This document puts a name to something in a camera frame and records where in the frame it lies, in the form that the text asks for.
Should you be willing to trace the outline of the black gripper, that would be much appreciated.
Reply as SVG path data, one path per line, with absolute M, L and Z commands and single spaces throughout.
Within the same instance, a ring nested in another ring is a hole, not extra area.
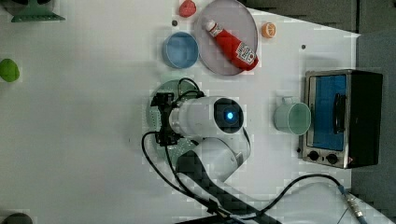
M 157 92 L 150 105 L 157 106 L 161 116 L 160 130 L 155 134 L 156 143 L 161 147 L 174 146 L 181 138 L 171 128 L 169 118 L 173 110 L 173 100 L 175 95 L 172 92 Z

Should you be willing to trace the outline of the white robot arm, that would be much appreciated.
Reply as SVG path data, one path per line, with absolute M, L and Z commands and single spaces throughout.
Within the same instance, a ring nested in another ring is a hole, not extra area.
M 205 206 L 209 213 L 244 223 L 281 224 L 265 215 L 226 180 L 250 156 L 244 111 L 234 100 L 205 97 L 200 91 L 156 93 L 150 105 L 159 110 L 161 123 L 156 143 L 182 193 Z

